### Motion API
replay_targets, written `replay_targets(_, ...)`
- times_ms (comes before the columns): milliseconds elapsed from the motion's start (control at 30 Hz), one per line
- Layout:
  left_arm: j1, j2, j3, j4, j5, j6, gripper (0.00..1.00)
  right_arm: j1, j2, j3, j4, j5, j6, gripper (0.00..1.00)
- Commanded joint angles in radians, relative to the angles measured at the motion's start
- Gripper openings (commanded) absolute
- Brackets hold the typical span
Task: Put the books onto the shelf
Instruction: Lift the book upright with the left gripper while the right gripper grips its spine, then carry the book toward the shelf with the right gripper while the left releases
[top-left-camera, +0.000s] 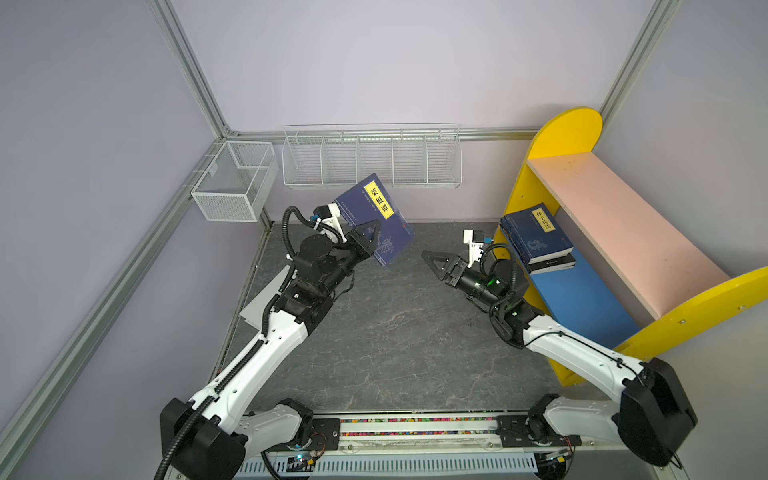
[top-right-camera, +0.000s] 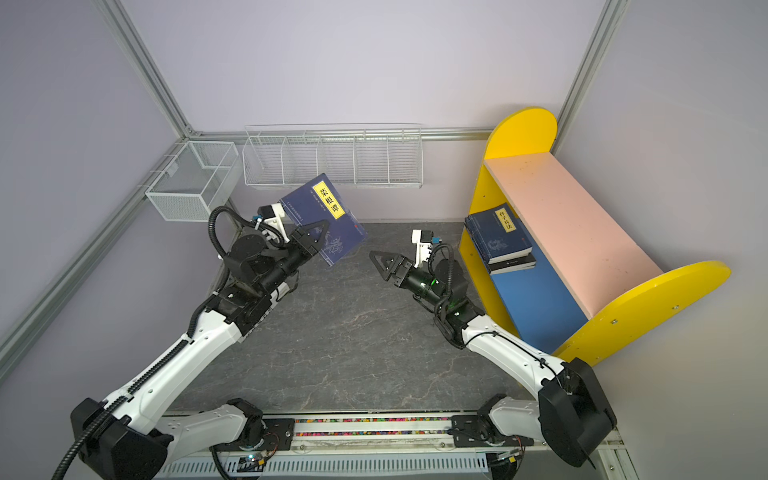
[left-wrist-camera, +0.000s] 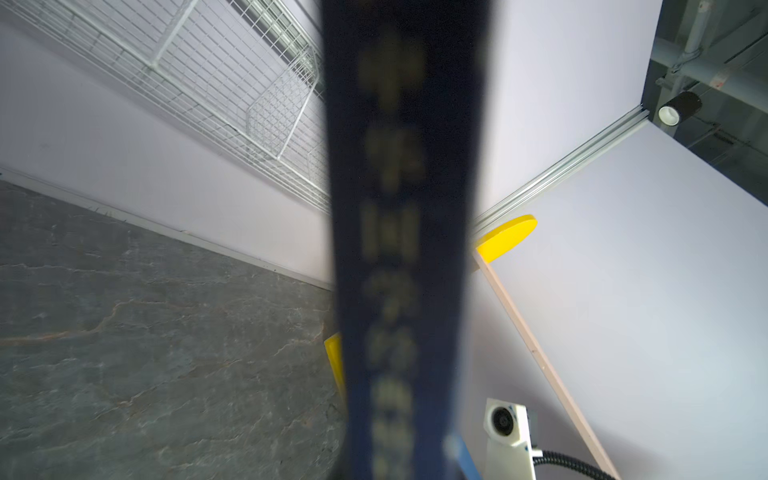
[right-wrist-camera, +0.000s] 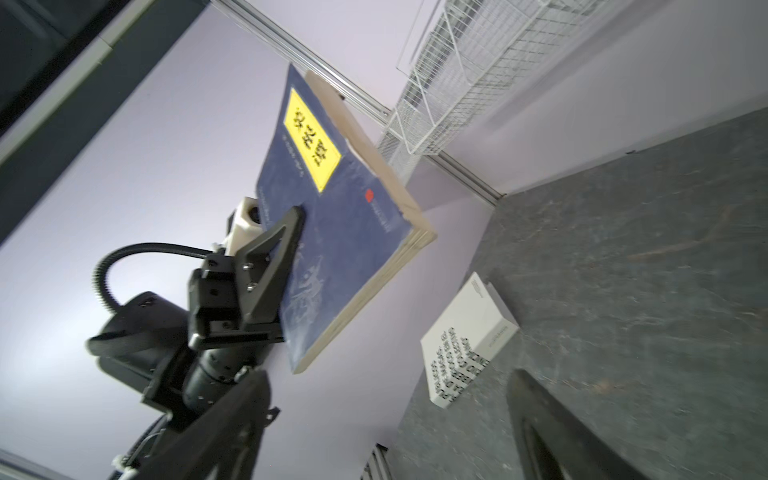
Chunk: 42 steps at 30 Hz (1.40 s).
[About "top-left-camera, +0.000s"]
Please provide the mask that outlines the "dark blue thin book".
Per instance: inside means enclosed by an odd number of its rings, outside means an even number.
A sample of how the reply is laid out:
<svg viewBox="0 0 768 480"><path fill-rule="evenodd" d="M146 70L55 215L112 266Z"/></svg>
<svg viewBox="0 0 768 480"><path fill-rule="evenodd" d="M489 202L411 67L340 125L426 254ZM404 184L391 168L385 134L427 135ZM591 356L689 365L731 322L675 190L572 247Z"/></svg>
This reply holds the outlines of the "dark blue thin book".
<svg viewBox="0 0 768 480"><path fill-rule="evenodd" d="M413 229L375 173L339 195L334 203L351 227L379 222L374 257L381 266L389 265L414 237Z"/></svg>

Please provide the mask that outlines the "black book orange title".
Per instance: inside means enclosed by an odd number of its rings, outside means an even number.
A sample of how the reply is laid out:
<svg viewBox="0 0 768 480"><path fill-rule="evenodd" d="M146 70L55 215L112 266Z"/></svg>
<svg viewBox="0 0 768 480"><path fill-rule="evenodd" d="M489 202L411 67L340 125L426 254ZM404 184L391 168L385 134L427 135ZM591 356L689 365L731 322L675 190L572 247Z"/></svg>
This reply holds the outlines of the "black book orange title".
<svg viewBox="0 0 768 480"><path fill-rule="evenodd" d="M531 263L527 266L530 275L561 271L573 268L576 264L574 256L569 253L559 258L553 258L537 263Z"/></svg>

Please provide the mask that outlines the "white paper file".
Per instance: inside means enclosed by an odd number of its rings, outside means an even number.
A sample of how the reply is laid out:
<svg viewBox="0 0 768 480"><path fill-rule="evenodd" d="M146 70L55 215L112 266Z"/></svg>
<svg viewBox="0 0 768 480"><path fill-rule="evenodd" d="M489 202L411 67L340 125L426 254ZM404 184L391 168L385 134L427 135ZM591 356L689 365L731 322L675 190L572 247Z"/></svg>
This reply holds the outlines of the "white paper file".
<svg viewBox="0 0 768 480"><path fill-rule="evenodd" d="M257 330L260 330L262 328L262 317L264 309L273 296L273 292L262 290L239 312L239 316L248 325Z"/></svg>

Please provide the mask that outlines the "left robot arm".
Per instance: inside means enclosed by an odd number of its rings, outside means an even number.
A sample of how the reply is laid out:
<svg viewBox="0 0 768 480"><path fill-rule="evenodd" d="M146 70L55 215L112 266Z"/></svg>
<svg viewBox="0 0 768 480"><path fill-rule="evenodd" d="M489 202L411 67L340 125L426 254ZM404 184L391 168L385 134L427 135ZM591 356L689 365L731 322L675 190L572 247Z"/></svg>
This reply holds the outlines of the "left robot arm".
<svg viewBox="0 0 768 480"><path fill-rule="evenodd" d="M381 220L343 232L331 224L337 217L331 213L310 221L297 207L286 209L281 235L289 263L276 286L263 291L258 332L192 398L174 398L164 407L155 478L164 479L175 469L188 479L232 479L255 456L277 478L269 450L309 444L313 412L295 400L282 400L248 422L243 419L266 381L326 317L340 295L338 286L375 253Z"/></svg>

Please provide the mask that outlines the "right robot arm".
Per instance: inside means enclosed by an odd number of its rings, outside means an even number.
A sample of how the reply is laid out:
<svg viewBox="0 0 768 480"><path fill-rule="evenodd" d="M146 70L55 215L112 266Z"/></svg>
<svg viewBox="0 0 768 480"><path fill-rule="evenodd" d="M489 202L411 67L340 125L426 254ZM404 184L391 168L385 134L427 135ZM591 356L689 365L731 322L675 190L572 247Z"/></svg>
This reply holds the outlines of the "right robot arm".
<svg viewBox="0 0 768 480"><path fill-rule="evenodd" d="M504 343L561 364L606 395L604 401L543 396L527 413L525 430L533 443L592 437L621 443L657 467L679 461L677 451L698 419L670 364L618 353L532 306L524 298L528 279L513 259L485 268L458 254L425 250L421 257L439 281L486 310Z"/></svg>

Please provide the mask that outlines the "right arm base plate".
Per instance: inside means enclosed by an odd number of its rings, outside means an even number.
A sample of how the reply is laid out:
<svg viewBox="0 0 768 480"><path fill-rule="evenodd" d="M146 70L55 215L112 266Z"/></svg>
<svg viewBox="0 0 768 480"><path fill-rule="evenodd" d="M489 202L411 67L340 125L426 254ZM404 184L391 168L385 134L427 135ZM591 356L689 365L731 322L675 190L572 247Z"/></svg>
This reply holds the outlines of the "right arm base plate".
<svg viewBox="0 0 768 480"><path fill-rule="evenodd" d="M578 447L582 439L578 435L561 436L537 420L525 414L507 414L496 417L496 433L505 448L512 447Z"/></svg>

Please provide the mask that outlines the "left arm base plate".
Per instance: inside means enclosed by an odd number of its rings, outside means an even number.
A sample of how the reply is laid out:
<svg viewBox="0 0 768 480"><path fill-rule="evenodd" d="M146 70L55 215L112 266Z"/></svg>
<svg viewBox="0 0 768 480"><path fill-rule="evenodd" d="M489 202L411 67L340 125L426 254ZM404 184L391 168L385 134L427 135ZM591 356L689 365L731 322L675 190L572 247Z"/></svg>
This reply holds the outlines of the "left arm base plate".
<svg viewBox="0 0 768 480"><path fill-rule="evenodd" d="M336 451L341 439L341 419L339 417L317 417L303 421L297 434L287 442L278 443L268 452L288 451Z"/></svg>

